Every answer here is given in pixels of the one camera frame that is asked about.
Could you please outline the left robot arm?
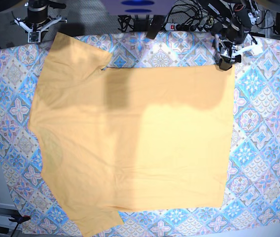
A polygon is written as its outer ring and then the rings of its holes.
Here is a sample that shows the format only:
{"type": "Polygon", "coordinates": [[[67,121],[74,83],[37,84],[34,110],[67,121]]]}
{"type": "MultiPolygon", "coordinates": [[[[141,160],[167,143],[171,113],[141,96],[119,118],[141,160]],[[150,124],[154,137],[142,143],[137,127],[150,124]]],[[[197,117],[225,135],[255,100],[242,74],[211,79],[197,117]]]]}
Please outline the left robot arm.
{"type": "Polygon", "coordinates": [[[216,22],[211,34],[214,36],[212,43],[218,66],[227,71],[236,63],[242,62],[243,53],[250,51],[253,55],[263,52],[262,44],[250,33],[259,19],[257,4],[251,0],[241,0],[232,6],[228,4],[231,16],[228,22],[216,22]]]}

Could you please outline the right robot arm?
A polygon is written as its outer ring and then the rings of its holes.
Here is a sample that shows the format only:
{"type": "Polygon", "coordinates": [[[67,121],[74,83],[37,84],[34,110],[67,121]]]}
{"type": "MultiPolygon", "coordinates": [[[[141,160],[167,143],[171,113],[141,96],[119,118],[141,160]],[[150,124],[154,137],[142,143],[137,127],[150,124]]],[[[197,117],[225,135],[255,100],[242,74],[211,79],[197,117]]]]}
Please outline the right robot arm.
{"type": "Polygon", "coordinates": [[[25,3],[27,8],[27,17],[21,19],[15,17],[14,23],[20,26],[27,33],[28,43],[41,43],[42,38],[48,32],[52,25],[57,23],[67,23],[67,19],[61,15],[52,17],[48,15],[48,9],[66,9],[67,5],[51,0],[28,0],[25,3]]]}

